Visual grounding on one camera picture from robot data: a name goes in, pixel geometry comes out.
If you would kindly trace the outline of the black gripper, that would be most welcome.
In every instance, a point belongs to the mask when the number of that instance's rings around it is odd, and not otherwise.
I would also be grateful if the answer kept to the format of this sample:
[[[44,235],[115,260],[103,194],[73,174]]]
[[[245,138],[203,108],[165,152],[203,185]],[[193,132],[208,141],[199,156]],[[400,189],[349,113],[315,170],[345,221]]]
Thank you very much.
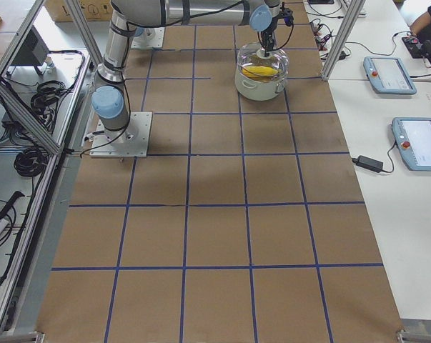
[[[273,50],[274,36],[273,33],[265,30],[260,33],[262,42],[262,56],[270,56]]]

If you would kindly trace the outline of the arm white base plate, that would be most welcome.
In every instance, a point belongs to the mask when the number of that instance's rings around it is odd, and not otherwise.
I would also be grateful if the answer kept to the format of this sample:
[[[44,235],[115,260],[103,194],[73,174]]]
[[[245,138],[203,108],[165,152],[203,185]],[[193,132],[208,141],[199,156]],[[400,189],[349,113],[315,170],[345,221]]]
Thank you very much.
[[[103,133],[94,137],[89,155],[94,158],[146,157],[151,126],[151,112],[134,111],[126,131],[118,137],[122,131],[106,131],[99,119],[96,129]]]
[[[160,49],[164,43],[164,28],[138,27],[132,40],[132,49]]]

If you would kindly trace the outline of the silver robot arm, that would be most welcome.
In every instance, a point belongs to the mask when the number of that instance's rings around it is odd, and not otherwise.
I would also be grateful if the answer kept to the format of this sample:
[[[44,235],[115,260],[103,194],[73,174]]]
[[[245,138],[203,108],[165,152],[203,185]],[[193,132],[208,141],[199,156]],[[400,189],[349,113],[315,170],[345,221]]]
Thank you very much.
[[[91,103],[112,143],[136,136],[124,85],[131,49],[150,49],[158,30],[168,26],[226,24],[250,26],[261,34],[265,51],[272,51],[278,21],[289,14],[281,1],[112,1],[111,6],[108,40],[94,76]]]
[[[155,29],[154,28],[143,28],[143,27],[137,27],[134,39],[138,40],[150,40],[155,37]]]

